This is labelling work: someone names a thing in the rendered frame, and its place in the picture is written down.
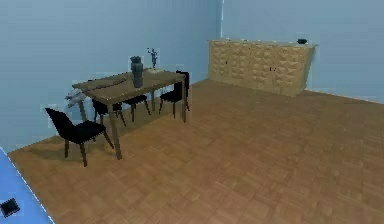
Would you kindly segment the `black dining chair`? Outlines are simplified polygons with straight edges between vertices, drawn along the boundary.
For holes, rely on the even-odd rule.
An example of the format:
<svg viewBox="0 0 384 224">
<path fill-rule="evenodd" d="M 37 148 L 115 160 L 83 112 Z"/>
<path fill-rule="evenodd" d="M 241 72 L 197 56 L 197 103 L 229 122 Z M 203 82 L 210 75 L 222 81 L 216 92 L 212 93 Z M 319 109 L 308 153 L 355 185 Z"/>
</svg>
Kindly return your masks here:
<svg viewBox="0 0 384 224">
<path fill-rule="evenodd" d="M 150 110 L 149 110 L 149 106 L 148 106 L 148 102 L 147 102 L 147 96 L 146 95 L 138 95 L 138 96 L 135 96 L 135 97 L 132 97 L 128 100 L 124 100 L 124 103 L 125 104 L 128 104 L 131 108 L 131 120 L 134 120 L 135 119 L 135 110 L 137 108 L 137 105 L 139 103 L 143 102 L 146 106 L 146 109 L 148 111 L 148 114 L 151 114 Z"/>
<path fill-rule="evenodd" d="M 64 139 L 64 157 L 69 155 L 69 143 L 73 142 L 80 147 L 83 165 L 87 166 L 87 156 L 84 144 L 87 141 L 95 141 L 99 134 L 103 134 L 111 148 L 114 145 L 107 134 L 106 127 L 103 124 L 94 121 L 85 120 L 82 123 L 74 125 L 70 118 L 61 111 L 46 108 L 45 111 L 53 122 L 59 136 Z"/>
<path fill-rule="evenodd" d="M 185 96 L 188 96 L 190 82 L 189 73 L 180 70 L 177 70 L 177 73 L 184 75 L 185 84 L 182 85 L 181 82 L 175 83 L 173 85 L 174 89 L 172 91 L 161 94 L 159 110 L 162 110 L 164 101 L 171 102 L 173 105 L 176 105 L 176 103 L 182 99 L 182 91 L 185 91 Z"/>
<path fill-rule="evenodd" d="M 92 100 L 92 105 L 94 108 L 94 118 L 97 118 L 97 116 L 100 116 L 100 123 L 103 123 L 103 116 L 108 113 L 108 106 L 96 100 Z M 126 124 L 123 113 L 122 113 L 122 104 L 121 103 L 113 104 L 113 111 L 116 116 L 121 118 L 123 124 Z"/>
</svg>

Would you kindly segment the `dark grey vase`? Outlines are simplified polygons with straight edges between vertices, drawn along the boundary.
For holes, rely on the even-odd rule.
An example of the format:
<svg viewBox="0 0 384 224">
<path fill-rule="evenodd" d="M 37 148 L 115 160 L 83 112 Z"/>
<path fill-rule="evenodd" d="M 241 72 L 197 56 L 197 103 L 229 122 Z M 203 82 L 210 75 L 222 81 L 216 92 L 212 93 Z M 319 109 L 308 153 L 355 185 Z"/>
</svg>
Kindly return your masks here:
<svg viewBox="0 0 384 224">
<path fill-rule="evenodd" d="M 140 56 L 132 56 L 131 60 L 131 71 L 133 73 L 133 84 L 135 88 L 141 88 L 143 86 L 143 64 Z"/>
</svg>

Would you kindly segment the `brown wooden dining table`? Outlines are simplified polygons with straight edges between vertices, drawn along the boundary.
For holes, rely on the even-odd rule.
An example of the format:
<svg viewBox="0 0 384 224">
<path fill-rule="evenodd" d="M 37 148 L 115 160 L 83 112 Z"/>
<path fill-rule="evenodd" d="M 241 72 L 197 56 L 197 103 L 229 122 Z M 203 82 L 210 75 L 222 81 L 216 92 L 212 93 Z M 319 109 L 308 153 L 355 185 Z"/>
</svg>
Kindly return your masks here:
<svg viewBox="0 0 384 224">
<path fill-rule="evenodd" d="M 128 100 L 131 97 L 135 97 L 141 94 L 150 93 L 154 96 L 154 92 L 162 87 L 169 86 L 178 82 L 182 85 L 185 84 L 184 75 L 176 72 L 163 71 L 153 74 L 148 71 L 144 71 L 143 86 L 141 88 L 135 88 L 133 84 L 133 73 L 125 72 L 117 75 L 112 75 L 100 79 L 91 81 L 85 81 L 77 84 L 73 84 L 74 89 L 84 90 L 86 88 L 95 87 L 101 84 L 110 84 L 115 80 L 127 78 L 127 81 L 115 85 L 112 87 L 97 89 L 89 92 L 83 92 L 87 97 L 97 100 L 108 106 L 108 115 L 110 121 L 110 130 L 112 132 L 112 139 L 114 141 L 114 149 L 118 160 L 122 158 L 120 142 L 118 137 L 118 131 L 116 127 L 116 118 L 114 117 L 113 104 L 120 103 L 124 100 Z"/>
</svg>

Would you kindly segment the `light wooden sideboard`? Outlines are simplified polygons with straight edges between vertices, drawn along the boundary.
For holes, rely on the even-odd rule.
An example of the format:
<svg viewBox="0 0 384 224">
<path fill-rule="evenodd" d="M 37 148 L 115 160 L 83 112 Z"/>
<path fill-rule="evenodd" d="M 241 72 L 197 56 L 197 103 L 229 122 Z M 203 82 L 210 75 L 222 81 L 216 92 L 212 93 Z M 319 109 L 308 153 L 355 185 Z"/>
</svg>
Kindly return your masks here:
<svg viewBox="0 0 384 224">
<path fill-rule="evenodd" d="M 217 82 L 296 96 L 307 86 L 316 44 L 209 41 L 208 77 Z"/>
</svg>

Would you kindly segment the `brown baseball bat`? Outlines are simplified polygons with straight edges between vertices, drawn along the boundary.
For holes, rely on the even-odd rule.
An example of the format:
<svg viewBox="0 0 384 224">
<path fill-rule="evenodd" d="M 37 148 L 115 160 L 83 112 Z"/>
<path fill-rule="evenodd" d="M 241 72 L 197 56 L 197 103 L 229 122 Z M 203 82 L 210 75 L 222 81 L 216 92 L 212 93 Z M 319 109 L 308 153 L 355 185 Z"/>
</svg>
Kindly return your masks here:
<svg viewBox="0 0 384 224">
<path fill-rule="evenodd" d="M 112 87 L 112 86 L 115 86 L 115 85 L 119 85 L 119 84 L 121 84 L 121 83 L 123 83 L 125 81 L 127 81 L 127 78 L 122 78 L 122 79 L 119 79 L 119 80 L 115 80 L 115 81 L 113 81 L 110 84 L 101 84 L 101 85 L 98 85 L 98 86 L 95 86 L 95 87 L 86 88 L 86 89 L 81 90 L 81 91 L 82 92 L 89 92 L 89 91 L 93 91 L 93 90 L 97 90 L 97 89 Z"/>
</svg>

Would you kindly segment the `white cloth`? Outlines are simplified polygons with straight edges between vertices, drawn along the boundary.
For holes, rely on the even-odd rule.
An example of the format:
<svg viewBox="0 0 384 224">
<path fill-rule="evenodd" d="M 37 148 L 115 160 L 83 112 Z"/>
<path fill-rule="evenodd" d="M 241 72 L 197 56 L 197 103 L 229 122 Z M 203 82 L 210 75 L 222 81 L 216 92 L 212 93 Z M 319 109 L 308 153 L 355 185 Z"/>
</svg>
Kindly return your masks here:
<svg viewBox="0 0 384 224">
<path fill-rule="evenodd" d="M 80 89 L 73 89 L 65 96 L 65 99 L 68 101 L 68 107 L 73 107 L 85 98 L 86 95 Z"/>
</svg>

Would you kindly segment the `black square wall socket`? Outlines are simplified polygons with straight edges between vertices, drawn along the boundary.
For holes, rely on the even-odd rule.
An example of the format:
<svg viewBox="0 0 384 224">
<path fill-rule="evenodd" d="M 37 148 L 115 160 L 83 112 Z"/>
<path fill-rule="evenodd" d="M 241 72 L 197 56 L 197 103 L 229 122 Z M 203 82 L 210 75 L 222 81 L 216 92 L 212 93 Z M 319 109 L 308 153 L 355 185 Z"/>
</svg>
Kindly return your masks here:
<svg viewBox="0 0 384 224">
<path fill-rule="evenodd" d="M 14 213 L 20 210 L 19 205 L 17 204 L 14 198 L 11 198 L 0 204 L 0 211 L 2 212 L 5 218 L 13 215 Z"/>
</svg>

